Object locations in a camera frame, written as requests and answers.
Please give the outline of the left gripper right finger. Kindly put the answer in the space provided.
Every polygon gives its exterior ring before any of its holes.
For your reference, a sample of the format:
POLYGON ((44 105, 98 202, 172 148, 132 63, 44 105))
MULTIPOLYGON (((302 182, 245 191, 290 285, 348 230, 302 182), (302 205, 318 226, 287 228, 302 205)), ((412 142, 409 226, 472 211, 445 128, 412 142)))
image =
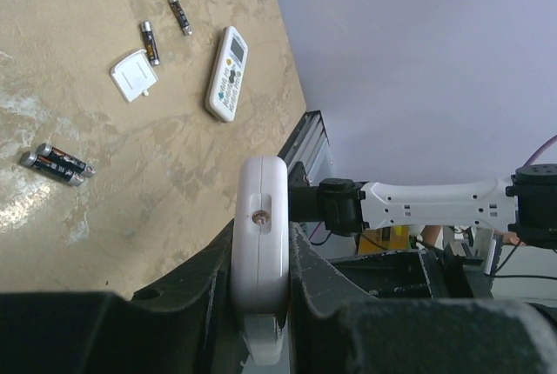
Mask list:
POLYGON ((553 373, 556 313, 495 299, 376 298, 290 227, 294 373, 553 373))

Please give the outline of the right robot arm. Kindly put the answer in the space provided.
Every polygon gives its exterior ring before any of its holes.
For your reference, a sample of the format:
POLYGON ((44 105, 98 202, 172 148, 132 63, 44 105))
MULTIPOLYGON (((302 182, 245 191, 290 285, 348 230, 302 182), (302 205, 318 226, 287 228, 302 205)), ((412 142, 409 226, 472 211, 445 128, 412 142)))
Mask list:
POLYGON ((396 225, 468 226, 513 232, 528 246, 556 247, 556 166, 469 184, 399 186, 327 178, 288 190, 293 222, 324 223, 349 237, 396 225))

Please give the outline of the white battery cover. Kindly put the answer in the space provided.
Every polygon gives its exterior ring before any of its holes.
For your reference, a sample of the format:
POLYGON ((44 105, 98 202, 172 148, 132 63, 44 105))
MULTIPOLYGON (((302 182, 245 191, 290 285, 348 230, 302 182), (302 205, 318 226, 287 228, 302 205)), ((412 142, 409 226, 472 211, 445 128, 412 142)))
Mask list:
POLYGON ((111 68, 110 75, 127 103, 140 96, 148 97, 150 88, 158 82, 146 50, 136 50, 121 59, 111 68))

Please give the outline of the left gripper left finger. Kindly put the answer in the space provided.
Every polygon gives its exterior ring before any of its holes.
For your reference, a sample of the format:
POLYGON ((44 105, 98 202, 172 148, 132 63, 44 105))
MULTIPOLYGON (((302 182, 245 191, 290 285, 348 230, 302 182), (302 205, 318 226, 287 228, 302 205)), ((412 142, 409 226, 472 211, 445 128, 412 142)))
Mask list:
POLYGON ((130 300, 111 291, 4 293, 3 373, 236 373, 232 224, 130 300))

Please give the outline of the white red remote control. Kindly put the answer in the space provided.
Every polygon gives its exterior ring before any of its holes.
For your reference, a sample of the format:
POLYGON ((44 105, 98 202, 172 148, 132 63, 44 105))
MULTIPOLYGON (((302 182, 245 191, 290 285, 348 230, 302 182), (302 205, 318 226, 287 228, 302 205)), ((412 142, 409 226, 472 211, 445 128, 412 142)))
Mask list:
POLYGON ((250 157, 241 167, 232 236, 231 300, 257 365, 280 360, 289 294, 287 166, 250 157))

